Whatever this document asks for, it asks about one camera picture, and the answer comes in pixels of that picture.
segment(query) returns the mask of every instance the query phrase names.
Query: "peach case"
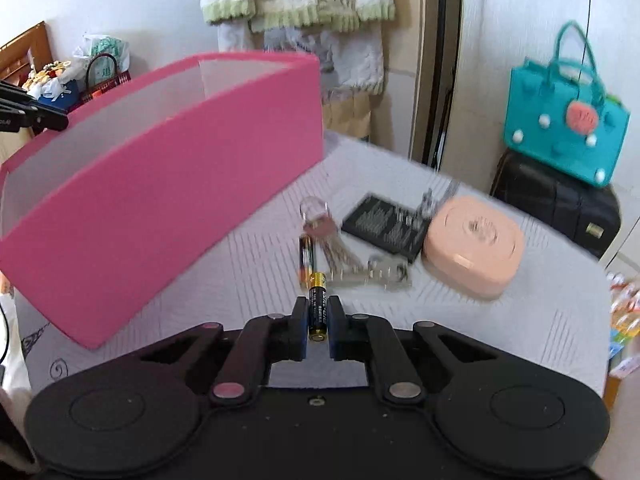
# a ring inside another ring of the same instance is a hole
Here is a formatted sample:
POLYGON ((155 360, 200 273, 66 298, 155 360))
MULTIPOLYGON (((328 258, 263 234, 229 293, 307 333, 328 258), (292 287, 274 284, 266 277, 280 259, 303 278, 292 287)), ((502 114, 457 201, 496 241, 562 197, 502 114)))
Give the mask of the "peach case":
POLYGON ((319 62, 201 54, 81 106, 0 170, 0 270, 96 348, 322 159, 319 62))
POLYGON ((483 297, 502 293, 518 270, 523 250, 517 224, 470 196, 445 202, 424 241, 427 259, 440 272, 483 297))

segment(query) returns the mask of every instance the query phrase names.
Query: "white tablecloth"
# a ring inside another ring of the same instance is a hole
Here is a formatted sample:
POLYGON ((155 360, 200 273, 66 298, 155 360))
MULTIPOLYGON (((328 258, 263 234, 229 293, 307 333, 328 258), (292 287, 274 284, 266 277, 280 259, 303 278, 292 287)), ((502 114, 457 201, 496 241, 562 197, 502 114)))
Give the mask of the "white tablecloth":
MULTIPOLYGON (((325 152, 320 164, 207 251, 96 351, 66 338, 17 292, 22 347, 34 393, 59 378, 205 321, 215 320, 232 330, 255 316, 289 313, 301 294, 296 277, 302 227, 298 205, 305 196, 327 200, 339 223, 368 192, 415 207, 428 188, 438 198, 449 183, 445 175, 425 166, 331 133, 326 134, 325 152)), ((479 196, 464 186, 458 194, 479 196)), ((563 236, 515 209, 492 203, 515 219, 526 236, 520 268, 498 300, 476 301, 458 293, 428 274, 418 259, 410 290, 341 290, 345 310, 383 316, 405 329, 416 320, 430 319, 568 374, 601 394, 609 341, 604 271, 563 236)), ((378 252, 356 238, 343 237, 363 261, 378 252)), ((65 286, 73 286, 72 276, 65 286)))

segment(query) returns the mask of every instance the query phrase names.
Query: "pink tag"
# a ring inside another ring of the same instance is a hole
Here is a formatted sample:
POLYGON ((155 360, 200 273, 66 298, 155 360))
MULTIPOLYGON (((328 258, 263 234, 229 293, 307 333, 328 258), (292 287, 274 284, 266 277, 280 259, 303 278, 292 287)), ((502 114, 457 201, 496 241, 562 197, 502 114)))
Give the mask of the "pink tag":
POLYGON ((598 113, 595 108, 580 101, 571 101, 566 110, 566 125, 574 132, 589 135, 598 127, 598 113))

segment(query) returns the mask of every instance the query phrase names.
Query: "teal handbag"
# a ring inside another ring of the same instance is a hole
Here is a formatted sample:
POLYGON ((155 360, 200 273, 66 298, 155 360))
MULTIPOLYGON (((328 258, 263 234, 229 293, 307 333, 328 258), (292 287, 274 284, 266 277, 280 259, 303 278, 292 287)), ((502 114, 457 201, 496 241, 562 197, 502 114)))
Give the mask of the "teal handbag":
POLYGON ((565 23, 556 37, 548 65, 525 59, 511 70, 504 142, 556 170, 597 187, 606 186, 618 161, 629 122, 629 112, 607 96, 596 63, 580 25, 565 23), (560 42, 575 28, 586 46, 590 66, 560 57, 560 42), (591 80, 570 77, 566 69, 591 80))

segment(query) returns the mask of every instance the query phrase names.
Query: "red basket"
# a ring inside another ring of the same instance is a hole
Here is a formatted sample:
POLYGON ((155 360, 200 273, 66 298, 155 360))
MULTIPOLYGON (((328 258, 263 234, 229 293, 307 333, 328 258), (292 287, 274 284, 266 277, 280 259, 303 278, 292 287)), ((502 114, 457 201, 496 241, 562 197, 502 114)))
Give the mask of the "red basket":
POLYGON ((84 76, 84 86, 86 90, 80 94, 81 104, 87 103, 91 99, 93 99, 96 92, 100 92, 101 94, 103 94, 111 90, 112 88, 116 88, 116 86, 120 86, 121 84, 126 83, 127 81, 131 81, 131 74, 129 73, 129 70, 118 72, 118 62, 111 54, 107 54, 106 52, 98 54, 91 60, 91 63, 89 63, 89 66, 86 68, 86 75, 84 76), (89 74, 91 73, 91 65, 94 64, 96 59, 99 59, 101 57, 108 57, 113 61, 114 72, 116 75, 105 81, 102 81, 101 83, 98 83, 95 86, 90 87, 89 74))

